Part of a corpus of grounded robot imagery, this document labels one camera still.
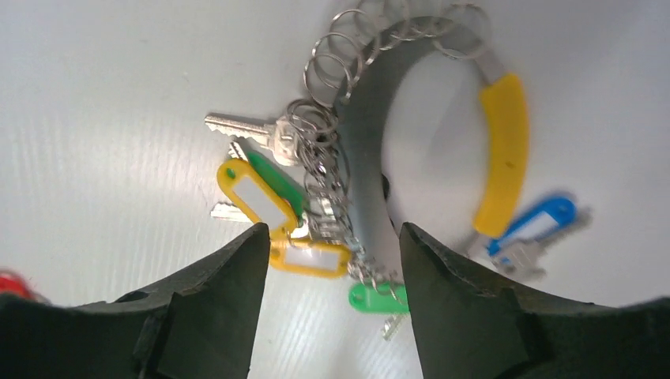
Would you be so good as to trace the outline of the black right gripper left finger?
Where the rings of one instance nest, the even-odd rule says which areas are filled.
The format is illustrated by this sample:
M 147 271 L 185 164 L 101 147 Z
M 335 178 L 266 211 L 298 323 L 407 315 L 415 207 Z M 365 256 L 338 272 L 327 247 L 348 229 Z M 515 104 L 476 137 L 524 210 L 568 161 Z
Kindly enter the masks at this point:
M 1 297 L 4 378 L 245 378 L 269 265 L 269 230 L 114 302 Z

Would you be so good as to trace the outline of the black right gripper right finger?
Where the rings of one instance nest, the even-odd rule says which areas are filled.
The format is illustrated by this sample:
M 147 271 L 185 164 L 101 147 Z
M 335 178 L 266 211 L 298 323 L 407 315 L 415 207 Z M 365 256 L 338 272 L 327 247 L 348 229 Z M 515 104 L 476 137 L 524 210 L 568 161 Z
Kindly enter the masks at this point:
M 413 223 L 399 234 L 426 378 L 666 378 L 669 300 L 579 302 L 507 279 Z

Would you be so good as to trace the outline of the large keyring with yellow handle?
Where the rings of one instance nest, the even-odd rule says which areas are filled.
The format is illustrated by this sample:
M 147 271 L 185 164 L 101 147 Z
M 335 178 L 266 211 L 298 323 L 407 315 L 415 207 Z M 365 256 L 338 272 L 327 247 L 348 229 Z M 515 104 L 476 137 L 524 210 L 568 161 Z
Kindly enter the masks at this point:
M 482 83 L 487 173 L 466 251 L 501 237 L 510 224 L 529 165 L 529 111 L 520 77 L 503 65 L 491 38 L 489 16 L 474 2 L 359 1 L 337 13 L 314 45 L 304 84 L 338 121 L 359 265 L 401 271 L 400 223 L 391 219 L 382 193 L 382 142 L 396 91 L 430 54 L 473 64 Z

